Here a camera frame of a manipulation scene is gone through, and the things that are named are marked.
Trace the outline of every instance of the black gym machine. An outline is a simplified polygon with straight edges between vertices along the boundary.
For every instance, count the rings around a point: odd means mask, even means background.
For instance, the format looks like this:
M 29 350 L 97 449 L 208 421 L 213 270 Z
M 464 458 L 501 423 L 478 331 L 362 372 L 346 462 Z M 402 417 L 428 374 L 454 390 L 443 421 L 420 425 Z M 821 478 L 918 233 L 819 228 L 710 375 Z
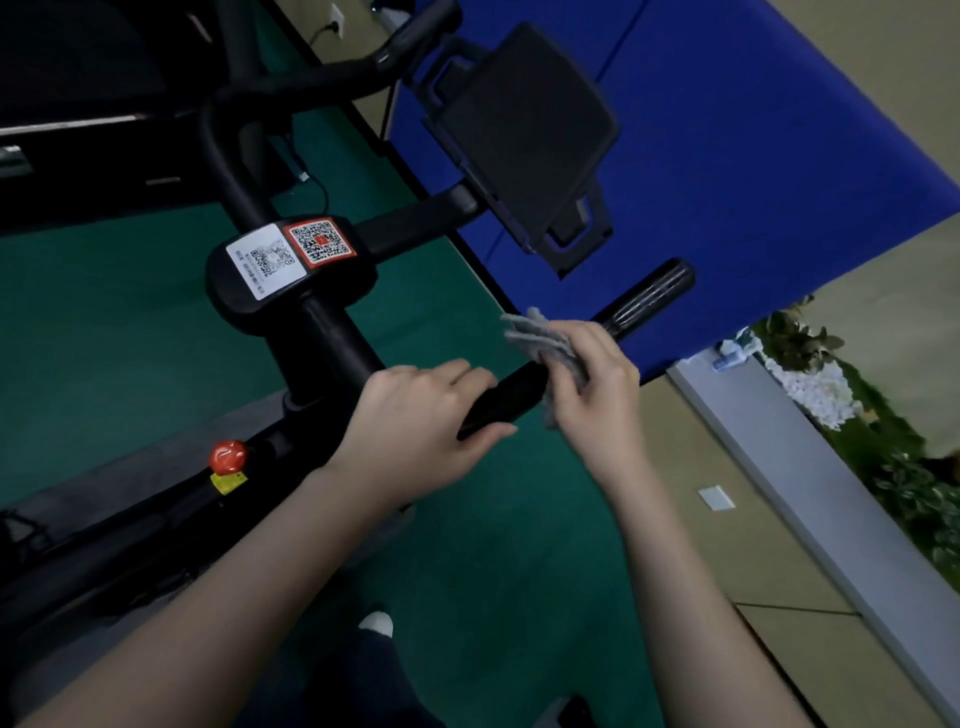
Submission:
M 27 524 L 19 539 L 8 529 L 0 565 L 0 667 L 8 683 L 97 620 L 117 619 L 195 578 L 326 462 L 364 383 L 384 368 L 347 314 L 376 283 L 377 264 L 488 209 L 560 276 L 609 238 L 593 174 L 619 129 L 599 90 L 530 25 L 486 51 L 452 35 L 460 23 L 456 0 L 435 0 L 363 59 L 237 81 L 204 105 L 204 160 L 240 233 L 209 255 L 207 294 L 232 326 L 266 339 L 287 385 L 283 417 L 236 444 L 241 456 L 222 472 L 196 473 L 67 539 L 45 540 L 42 523 Z M 240 157 L 240 130 L 397 81 L 420 99 L 424 123 L 464 179 L 360 223 L 282 218 Z M 558 115 L 571 101 L 578 114 Z M 622 339 L 693 282 L 686 263 L 669 260 L 594 320 Z M 470 410 L 461 439 L 520 417 L 546 383 L 545 368 L 533 362 L 505 377 Z

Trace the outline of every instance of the yellow label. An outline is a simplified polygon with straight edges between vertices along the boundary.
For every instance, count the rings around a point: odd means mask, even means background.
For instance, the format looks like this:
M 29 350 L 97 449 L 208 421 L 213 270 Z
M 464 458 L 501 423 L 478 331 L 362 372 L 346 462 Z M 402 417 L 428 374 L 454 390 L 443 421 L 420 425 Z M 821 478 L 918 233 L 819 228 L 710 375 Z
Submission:
M 236 490 L 247 482 L 247 477 L 243 473 L 231 473 L 230 475 L 218 475 L 214 473 L 210 476 L 210 482 L 213 487 L 220 491 L 220 495 Z

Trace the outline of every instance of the gray cloth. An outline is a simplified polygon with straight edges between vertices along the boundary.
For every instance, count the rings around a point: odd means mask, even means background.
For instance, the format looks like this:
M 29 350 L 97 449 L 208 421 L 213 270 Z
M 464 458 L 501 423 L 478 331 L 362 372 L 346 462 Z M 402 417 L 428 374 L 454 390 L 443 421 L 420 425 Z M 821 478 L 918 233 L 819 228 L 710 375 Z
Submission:
M 500 317 L 502 321 L 510 322 L 513 328 L 503 332 L 511 344 L 520 349 L 533 361 L 544 363 L 543 355 L 551 354 L 559 360 L 573 374 L 573 381 L 577 391 L 583 392 L 589 382 L 587 366 L 577 355 L 570 344 L 570 340 L 561 333 L 548 327 L 550 321 L 534 307 L 527 309 L 526 316 L 515 316 L 505 313 Z M 543 425 L 547 429 L 557 428 L 557 418 L 553 408 L 553 392 L 549 385 L 543 395 Z

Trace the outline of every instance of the electrical cord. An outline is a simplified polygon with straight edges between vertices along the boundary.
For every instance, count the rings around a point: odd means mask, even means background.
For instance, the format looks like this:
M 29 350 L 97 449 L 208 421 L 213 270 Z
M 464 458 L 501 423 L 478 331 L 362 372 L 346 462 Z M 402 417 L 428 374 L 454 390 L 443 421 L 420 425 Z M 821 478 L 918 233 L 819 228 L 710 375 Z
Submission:
M 300 168 L 300 173 L 297 175 L 297 178 L 301 182 L 312 182 L 316 184 L 320 191 L 324 194 L 324 209 L 320 213 L 321 215 L 326 215 L 330 211 L 330 193 L 326 189 L 326 185 L 313 176 L 313 173 L 310 172 L 310 168 L 307 167 L 306 162 L 303 161 L 303 157 L 300 156 L 300 152 L 297 151 L 297 146 L 294 144 L 294 133 L 291 131 L 284 134 L 281 139 L 283 139 L 283 144 L 286 146 L 287 151 L 290 153 L 290 157 L 293 159 L 294 163 Z
M 319 38 L 321 35 L 323 35 L 323 34 L 326 33 L 327 31 L 333 31 L 334 33 L 340 33 L 340 23 L 338 23 L 336 20 L 333 20 L 333 21 L 327 23 L 327 24 L 324 25 L 319 31 L 317 31 L 315 34 L 313 34 L 313 36 L 310 38 L 310 42 L 307 43 L 307 45 L 309 45 L 309 46 L 312 47 L 313 44 L 317 42 L 317 38 Z

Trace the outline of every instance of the red adjustment knob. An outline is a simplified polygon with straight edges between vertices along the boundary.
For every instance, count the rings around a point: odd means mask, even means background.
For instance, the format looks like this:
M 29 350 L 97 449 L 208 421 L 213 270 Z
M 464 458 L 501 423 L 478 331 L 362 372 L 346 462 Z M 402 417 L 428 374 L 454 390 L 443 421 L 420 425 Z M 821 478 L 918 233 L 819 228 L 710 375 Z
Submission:
M 213 446 L 210 469 L 218 475 L 232 475 L 243 470 L 250 451 L 239 440 L 226 440 Z

